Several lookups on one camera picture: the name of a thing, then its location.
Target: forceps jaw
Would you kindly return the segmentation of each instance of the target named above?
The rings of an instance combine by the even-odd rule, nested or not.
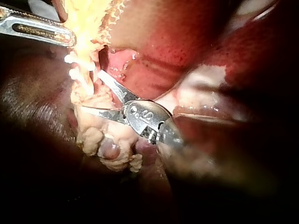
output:
[[[61,23],[0,5],[0,33],[73,47],[75,34]]]
[[[122,103],[122,108],[121,109],[101,109],[101,108],[94,108],[88,106],[81,106],[81,110],[83,112],[93,114],[95,116],[99,116],[112,121],[116,121],[118,123],[129,125],[129,122],[127,121],[125,116],[127,105],[129,105],[133,101],[139,100],[140,97],[135,95],[130,90],[128,90],[125,86],[120,84],[112,76],[110,76],[108,73],[106,73],[103,70],[101,70],[98,73],[98,78],[100,78],[103,81],[103,83],[106,86],[108,86],[111,89],[111,91],[117,96],[117,98]]]
[[[100,109],[89,106],[81,106],[81,111],[122,124],[128,124],[123,116],[123,109]]]

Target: metal forceps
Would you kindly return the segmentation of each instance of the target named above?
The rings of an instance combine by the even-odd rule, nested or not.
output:
[[[19,36],[62,47],[76,44],[75,34],[62,23],[0,4],[0,34]]]
[[[129,125],[138,135],[156,144],[160,126],[171,117],[171,113],[152,100],[141,99],[108,73],[101,70],[98,77],[122,102],[120,109],[101,109],[81,106],[83,112]]]

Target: white tissue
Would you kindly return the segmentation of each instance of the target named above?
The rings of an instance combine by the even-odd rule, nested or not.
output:
[[[48,5],[41,0],[28,0],[29,7],[31,11],[39,16],[60,21],[58,14],[53,6]]]

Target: wet tissue surface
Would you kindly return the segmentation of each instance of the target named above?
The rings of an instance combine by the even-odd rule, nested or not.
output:
[[[25,1],[1,2],[30,10]],[[109,133],[121,152],[128,146],[143,155],[138,173],[114,172],[97,155],[82,152],[78,127],[88,125],[71,103],[68,50],[0,35],[2,207],[143,223],[290,214],[296,200],[298,18],[291,0],[264,2],[131,0],[111,26],[101,68],[179,115],[178,127],[203,154],[167,173],[157,148],[139,138],[126,145],[119,141],[123,135]],[[190,114],[242,123],[181,116]],[[107,126],[96,128],[103,134],[117,128]],[[190,167],[196,169],[189,173]]]

